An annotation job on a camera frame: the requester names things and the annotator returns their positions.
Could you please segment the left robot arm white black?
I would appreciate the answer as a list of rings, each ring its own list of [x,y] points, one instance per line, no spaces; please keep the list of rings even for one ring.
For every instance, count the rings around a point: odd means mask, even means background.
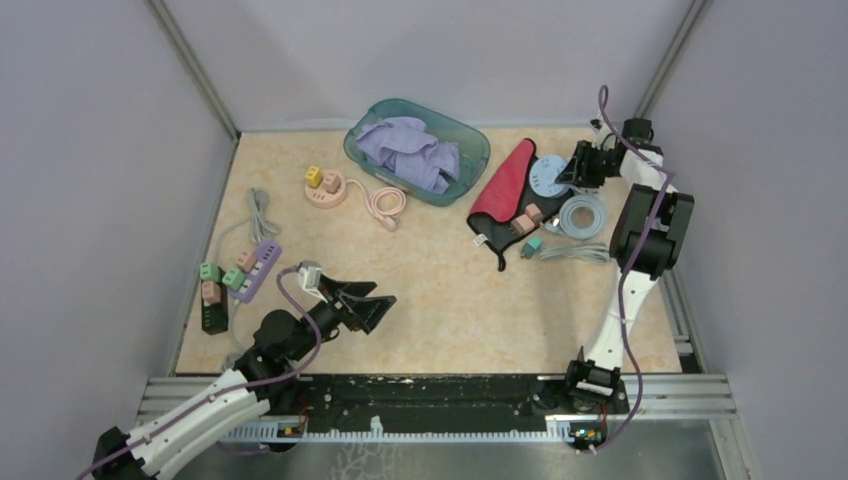
[[[200,393],[147,425],[125,433],[104,432],[93,463],[82,479],[166,479],[196,455],[240,425],[265,414],[292,411],[300,399],[298,380],[324,343],[341,327],[371,333],[396,304],[394,295],[374,295],[368,281],[337,281],[324,274],[310,279],[304,266],[282,270],[276,278],[300,275],[301,288],[319,301],[305,309],[286,290],[291,309],[270,311],[253,334],[252,345]]]

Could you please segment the blue round power socket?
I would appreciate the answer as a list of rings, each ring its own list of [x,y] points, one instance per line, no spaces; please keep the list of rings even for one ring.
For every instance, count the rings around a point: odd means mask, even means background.
[[[545,155],[538,158],[530,168],[529,184],[532,191],[543,198],[559,198],[569,190],[566,181],[559,176],[566,170],[568,162],[559,155]]]

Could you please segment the pink round power socket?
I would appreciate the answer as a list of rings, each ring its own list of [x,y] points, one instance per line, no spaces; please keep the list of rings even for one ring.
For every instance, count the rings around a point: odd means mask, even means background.
[[[304,182],[305,198],[316,208],[332,209],[347,199],[346,179],[338,170],[310,167]]]

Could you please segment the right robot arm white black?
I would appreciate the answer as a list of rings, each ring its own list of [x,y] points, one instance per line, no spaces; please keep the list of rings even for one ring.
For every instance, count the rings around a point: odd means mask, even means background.
[[[597,189],[620,177],[630,191],[609,243],[619,267],[607,312],[566,373],[563,398],[576,412],[618,396],[621,367],[630,354],[629,334],[639,310],[681,253],[694,199],[676,191],[653,143],[650,120],[631,118],[621,130],[605,127],[595,143],[581,141],[558,182]]]

